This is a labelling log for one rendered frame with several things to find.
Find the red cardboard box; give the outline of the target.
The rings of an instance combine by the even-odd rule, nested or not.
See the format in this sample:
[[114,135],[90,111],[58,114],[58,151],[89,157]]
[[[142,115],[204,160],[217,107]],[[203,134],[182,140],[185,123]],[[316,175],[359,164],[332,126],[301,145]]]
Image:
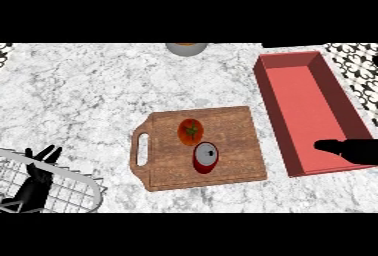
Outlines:
[[263,54],[254,75],[288,175],[362,169],[362,164],[315,148],[319,140],[372,137],[322,54]]

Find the red tomato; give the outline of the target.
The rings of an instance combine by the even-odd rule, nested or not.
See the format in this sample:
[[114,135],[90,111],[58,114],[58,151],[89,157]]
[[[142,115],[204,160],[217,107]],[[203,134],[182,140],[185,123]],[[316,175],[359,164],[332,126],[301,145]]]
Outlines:
[[204,135],[204,127],[197,119],[185,119],[177,128],[180,142],[194,146],[200,143]]

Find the red can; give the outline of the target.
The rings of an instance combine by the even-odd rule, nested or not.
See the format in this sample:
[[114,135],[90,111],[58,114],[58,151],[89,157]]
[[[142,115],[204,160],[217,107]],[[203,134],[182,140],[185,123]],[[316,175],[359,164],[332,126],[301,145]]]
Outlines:
[[194,150],[192,163],[200,174],[208,174],[219,162],[219,150],[213,143],[201,142]]

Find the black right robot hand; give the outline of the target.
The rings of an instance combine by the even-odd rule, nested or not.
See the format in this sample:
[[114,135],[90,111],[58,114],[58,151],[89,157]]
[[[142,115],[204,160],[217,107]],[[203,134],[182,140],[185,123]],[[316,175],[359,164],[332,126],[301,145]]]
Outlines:
[[313,147],[343,157],[350,163],[378,166],[378,139],[318,140]]

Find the grey round pot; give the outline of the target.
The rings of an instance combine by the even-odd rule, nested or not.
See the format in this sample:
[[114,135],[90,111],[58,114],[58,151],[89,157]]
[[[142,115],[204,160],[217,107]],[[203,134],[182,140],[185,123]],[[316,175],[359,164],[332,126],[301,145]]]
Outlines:
[[191,57],[198,55],[207,48],[207,43],[192,43],[192,44],[166,44],[169,51],[177,56]]

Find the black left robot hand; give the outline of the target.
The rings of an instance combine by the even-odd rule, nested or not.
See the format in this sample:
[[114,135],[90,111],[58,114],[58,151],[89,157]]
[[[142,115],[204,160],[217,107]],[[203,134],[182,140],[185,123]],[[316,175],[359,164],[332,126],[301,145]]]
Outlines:
[[[33,153],[33,149],[25,149],[25,156],[46,164],[55,164],[61,157],[62,148],[50,145],[39,154]],[[53,174],[37,168],[34,164],[27,166],[30,177],[25,179],[22,186],[14,198],[5,198],[2,203],[5,208],[12,211],[39,213],[45,208],[49,191],[53,184]]]

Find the brown wooden cutting board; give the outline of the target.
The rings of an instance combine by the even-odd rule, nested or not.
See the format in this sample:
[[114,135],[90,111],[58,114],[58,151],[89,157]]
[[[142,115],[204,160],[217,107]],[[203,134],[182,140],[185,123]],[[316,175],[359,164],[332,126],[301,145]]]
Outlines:
[[155,112],[133,132],[148,138],[148,162],[130,169],[151,191],[260,181],[268,178],[247,106]]

